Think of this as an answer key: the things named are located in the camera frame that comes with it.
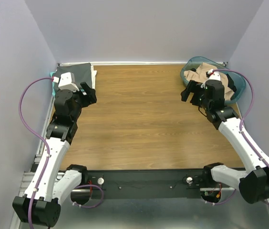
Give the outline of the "beige t shirt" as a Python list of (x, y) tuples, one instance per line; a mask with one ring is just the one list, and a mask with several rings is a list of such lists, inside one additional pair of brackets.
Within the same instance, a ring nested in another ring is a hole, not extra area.
[(209, 76), (208, 72), (215, 69), (217, 69), (216, 66), (202, 62), (198, 67), (192, 67), (189, 70), (184, 70), (184, 72), (181, 73), (181, 76), (184, 77), (183, 80), (186, 81), (185, 84), (188, 84), (190, 80), (194, 80), (202, 84), (208, 80), (220, 80), (225, 88), (225, 100), (230, 101), (237, 90), (234, 81), (228, 73), (215, 72)]

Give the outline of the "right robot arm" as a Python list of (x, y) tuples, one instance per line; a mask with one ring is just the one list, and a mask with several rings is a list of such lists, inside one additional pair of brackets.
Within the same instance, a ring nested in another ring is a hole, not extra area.
[(222, 82), (208, 80), (202, 84), (191, 80), (181, 100), (187, 101), (190, 94), (191, 104), (204, 110), (207, 120), (230, 142), (245, 167), (238, 171), (213, 163), (204, 167), (205, 179), (234, 188), (249, 204), (269, 199), (269, 157), (250, 137), (237, 112), (225, 105)]

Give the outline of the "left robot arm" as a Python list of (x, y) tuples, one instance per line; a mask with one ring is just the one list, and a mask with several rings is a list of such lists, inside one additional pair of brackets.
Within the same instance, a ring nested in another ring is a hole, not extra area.
[(60, 85), (55, 93), (54, 113), (42, 137), (28, 126), (20, 115), (24, 126), (44, 143), (41, 159), (34, 176), (21, 197), (15, 197), (12, 207), (21, 222), (53, 228), (60, 216), (62, 203), (77, 187), (92, 190), (96, 186), (89, 181), (87, 168), (70, 165), (58, 180), (62, 159), (69, 150), (78, 129), (77, 120), (82, 109), (97, 102), (96, 91), (86, 82), (81, 87), (73, 83)]

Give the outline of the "folded grey t shirt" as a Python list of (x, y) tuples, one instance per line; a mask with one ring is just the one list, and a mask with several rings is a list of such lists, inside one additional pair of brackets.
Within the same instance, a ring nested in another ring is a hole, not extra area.
[[(61, 74), (71, 72), (75, 77), (75, 84), (78, 86), (80, 91), (82, 91), (82, 87), (80, 83), (86, 82), (90, 88), (92, 88), (92, 79), (91, 79), (91, 64), (83, 63), (69, 66), (58, 66), (55, 71), (56, 77), (60, 78)], [(58, 88), (58, 84), (54, 83), (55, 93), (60, 89)]]

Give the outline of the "black t shirt in basket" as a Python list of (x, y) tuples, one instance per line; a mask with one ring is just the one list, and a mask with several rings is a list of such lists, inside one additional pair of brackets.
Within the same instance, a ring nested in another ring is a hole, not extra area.
[[(228, 99), (230, 100), (230, 98), (234, 95), (234, 93), (237, 91), (237, 88), (234, 84), (234, 81), (232, 80), (232, 78), (230, 77), (230, 75), (227, 73), (219, 73), (221, 81), (225, 87), (225, 96), (228, 97)], [(203, 83), (204, 81), (206, 81), (209, 76), (207, 75), (207, 71), (205, 70), (198, 70), (195, 68), (190, 69), (189, 71), (185, 71), (184, 72), (184, 76), (185, 78), (190, 81), (190, 80), (194, 80), (200, 83)]]

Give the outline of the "teal plastic basket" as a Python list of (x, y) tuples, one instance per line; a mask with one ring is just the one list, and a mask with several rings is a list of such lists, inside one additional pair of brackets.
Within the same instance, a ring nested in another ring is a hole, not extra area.
[[(209, 63), (211, 65), (216, 66), (218, 69), (225, 69), (225, 66), (221, 63), (217, 63), (214, 62), (208, 58), (202, 57), (202, 56), (196, 56), (191, 58), (187, 64), (182, 68), (181, 72), (180, 72), (180, 77), (183, 80), (183, 76), (181, 76), (181, 73), (184, 72), (184, 70), (189, 70), (192, 67), (198, 67), (202, 62), (206, 62)], [(246, 88), (246, 81), (245, 79), (240, 76), (239, 74), (236, 73), (232, 73), (232, 72), (227, 72), (227, 71), (223, 71), (222, 73), (228, 73), (230, 75), (230, 77), (232, 78), (232, 80), (234, 81), (234, 84), (237, 88), (237, 91), (235, 92), (235, 95), (232, 97), (232, 99), (230, 101), (225, 100), (225, 104), (234, 104), (238, 101), (238, 99), (242, 96), (242, 93), (244, 92), (245, 88)]]

